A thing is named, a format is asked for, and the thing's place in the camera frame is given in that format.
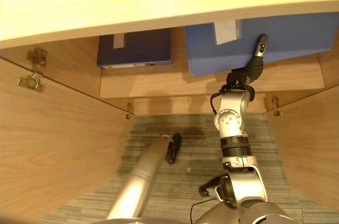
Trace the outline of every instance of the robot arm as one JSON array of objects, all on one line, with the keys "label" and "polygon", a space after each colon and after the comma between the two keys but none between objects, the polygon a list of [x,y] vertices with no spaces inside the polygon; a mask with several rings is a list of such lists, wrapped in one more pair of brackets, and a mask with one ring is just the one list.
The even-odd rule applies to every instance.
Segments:
[{"label": "robot arm", "polygon": [[236,209],[241,224],[295,223],[278,206],[267,202],[266,189],[260,175],[256,157],[252,155],[243,114],[254,99],[254,89],[249,83],[258,79],[263,70],[263,55],[267,36],[262,35],[254,56],[244,68],[232,70],[222,86],[220,109],[215,111],[214,122],[220,131],[222,164],[226,170],[214,193],[231,209]]}]

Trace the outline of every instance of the metal hinge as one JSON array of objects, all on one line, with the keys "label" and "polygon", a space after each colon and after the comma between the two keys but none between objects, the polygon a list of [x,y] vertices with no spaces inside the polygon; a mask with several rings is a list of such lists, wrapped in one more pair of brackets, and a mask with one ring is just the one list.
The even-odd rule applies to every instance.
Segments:
[{"label": "metal hinge", "polygon": [[275,117],[280,117],[280,116],[282,116],[281,111],[278,109],[278,105],[279,105],[279,99],[278,99],[278,97],[273,97],[273,98],[272,98],[272,104],[273,104],[273,109],[274,109],[274,116],[275,116]]},{"label": "metal hinge", "polygon": [[125,119],[129,119],[130,118],[131,112],[132,112],[132,103],[128,102],[127,103],[127,114],[125,115]]},{"label": "metal hinge", "polygon": [[44,86],[41,84],[40,78],[43,77],[47,64],[47,51],[40,48],[35,49],[34,52],[28,51],[26,61],[33,64],[33,74],[19,77],[16,85],[42,93]]}]

